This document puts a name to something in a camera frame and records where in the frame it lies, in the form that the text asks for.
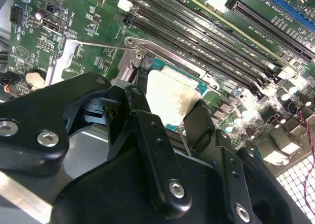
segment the blue pcie slot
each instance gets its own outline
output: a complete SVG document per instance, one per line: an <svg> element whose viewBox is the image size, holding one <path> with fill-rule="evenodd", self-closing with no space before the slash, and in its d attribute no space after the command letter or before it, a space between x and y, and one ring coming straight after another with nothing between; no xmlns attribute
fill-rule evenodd
<svg viewBox="0 0 315 224"><path fill-rule="evenodd" d="M290 7L288 4L286 4L282 0L269 0L274 5L282 9L282 11L285 11L288 13L290 17L292 17L294 20L299 22L302 26L310 30L311 32L315 33L315 26L309 22L307 19L304 18L301 14L299 14L296 10L294 10L292 7Z"/></svg>

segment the motherboard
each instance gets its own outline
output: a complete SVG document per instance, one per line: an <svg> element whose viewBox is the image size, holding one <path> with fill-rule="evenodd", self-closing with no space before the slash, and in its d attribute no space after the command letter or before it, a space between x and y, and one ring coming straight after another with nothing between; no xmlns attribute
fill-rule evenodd
<svg viewBox="0 0 315 224"><path fill-rule="evenodd" d="M273 165L303 149L300 109L315 126L315 0L14 0L10 21L18 96L93 71L141 85L184 136L201 99L236 149Z"/></svg>

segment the metal mesh grille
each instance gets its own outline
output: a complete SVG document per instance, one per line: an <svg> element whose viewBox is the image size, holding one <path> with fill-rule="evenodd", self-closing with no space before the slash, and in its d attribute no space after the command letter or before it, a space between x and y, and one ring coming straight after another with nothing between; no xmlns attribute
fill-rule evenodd
<svg viewBox="0 0 315 224"><path fill-rule="evenodd" d="M306 206L304 200L304 188L302 182L305 180L305 174L312 167L313 156L310 155L306 159L299 162L294 167L280 175L277 180L296 202L296 204L302 209L302 211L308 216L308 218L315 224L315 216ZM311 173L308 178L307 184L307 201L311 208L315 210L315 176Z"/></svg>

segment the dimm slot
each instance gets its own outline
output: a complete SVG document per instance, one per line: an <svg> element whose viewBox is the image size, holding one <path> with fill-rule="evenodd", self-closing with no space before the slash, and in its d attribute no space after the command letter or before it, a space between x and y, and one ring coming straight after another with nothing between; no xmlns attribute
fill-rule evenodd
<svg viewBox="0 0 315 224"><path fill-rule="evenodd" d="M165 32L156 28L154 25L144 21L143 19L134 20L133 25L139 29L146 31L152 36L157 36L164 42L168 43L170 46L177 48L179 51L182 52L181 56L187 59L188 61L190 61L191 63L195 64L195 61L191 61L191 59L197 60L199 62L198 66L203 68L204 70L207 70L207 67L209 67L213 69L214 71L217 71L220 74L227 76L227 78L235 81L236 83L238 83L240 86L244 88L247 88L247 89L252 88L253 85L249 84L248 81L243 79L241 76L230 72L229 69L227 69L227 71L223 71L221 65L215 62L211 62L209 59L207 59L206 57L203 57L198 52L195 52L193 49L187 47L186 45L183 45L182 43L179 43L178 40L174 38L174 36L166 34Z"/></svg>
<svg viewBox="0 0 315 224"><path fill-rule="evenodd" d="M198 39L201 39L203 42L210 45L208 42L214 43L216 46L220 47L224 51L228 52L229 54L233 54L235 58L232 56L223 53L226 57L232 59L233 61L236 61L236 58L241 60L246 65L241 64L240 66L245 69L249 69L250 71L253 71L256 75L254 77L259 78L260 74L265 74L266 67L262 65L262 63L258 61L249 61L249 57L240 51L238 48L234 47L232 44L226 42L224 39L219 38L215 34L209 32L204 27L200 26L197 22L190 20L185 15L181 14L178 10L174 9L169 4L161 1L161 0L141 0L140 3L144 4L145 8L154 7L156 9L159 9L160 11L165 11L167 15L171 16L174 20L176 20L177 23L179 23L181 26L184 26L186 29L185 31L189 32L196 36Z"/></svg>
<svg viewBox="0 0 315 224"><path fill-rule="evenodd" d="M191 40L195 40L194 36L190 35L189 33L183 34L182 31L179 31L179 27L177 25L174 25L166 18L155 14L150 9L141 8L139 9L138 13L142 16L145 16L147 19L151 19L151 20L153 19L153 21L155 21L159 25L163 24L163 27L165 29L171 32L175 32L178 36L180 36L180 38L185 39L185 41L190 44L190 47L194 49L200 48L201 53L205 53L207 57L210 56L217 59L217 61L221 62L221 64L225 66L225 68L228 68L230 70L234 69L234 72L239 72L240 74L242 74L242 76L246 80L250 82L256 82L260 86L262 86L262 84L265 83L265 79L253 73L252 71L248 70L247 68L235 62L234 60L231 60L230 58L226 57L224 54L222 54L218 50L215 50L215 51L211 50L205 47L204 44L200 44L200 41L198 40L196 40L195 42L192 42Z"/></svg>
<svg viewBox="0 0 315 224"><path fill-rule="evenodd" d="M311 62L315 58L315 53L308 50L294 38L279 30L276 26L240 0L230 0L227 7L233 11L233 13L255 27L258 31L269 36L271 39L274 39L287 50L300 56L305 61Z"/></svg>
<svg viewBox="0 0 315 224"><path fill-rule="evenodd" d="M243 48L246 49L250 49L250 51L256 55L257 57L264 59L264 61L269 62L270 60L275 61L275 59L270 59L267 58L266 56L262 55L260 52L258 52L256 49L246 45L245 43L243 43L242 41L240 41L239 39L237 39L236 37L234 37L233 35L231 35L230 33L224 31L223 29L221 29L219 26L214 25L212 22L210 22L207 18L207 16L203 15L202 12L200 13L196 13L194 10L186 7L185 5L183 5L182 3L180 3L177 0L170 0L173 4L177 5L179 8L181 8L183 10L183 13L187 13L187 17L194 20L195 23L201 25L203 28L207 29L207 33L212 33L210 29L215 29L217 32L219 32L221 35L227 36L228 39L232 40L233 42L239 44L240 46L242 46Z"/></svg>

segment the black mounting arm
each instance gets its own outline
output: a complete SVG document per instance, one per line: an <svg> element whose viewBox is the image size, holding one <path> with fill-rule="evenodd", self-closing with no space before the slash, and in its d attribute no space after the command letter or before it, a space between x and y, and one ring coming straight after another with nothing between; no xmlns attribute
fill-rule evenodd
<svg viewBox="0 0 315 224"><path fill-rule="evenodd" d="M174 153L138 87L111 86L95 73L0 105L0 169L54 173L69 137L93 123L107 126L108 161L62 191L52 223L272 224L279 213L286 224L310 223L261 161L236 155L200 102L184 120L196 160Z"/></svg>

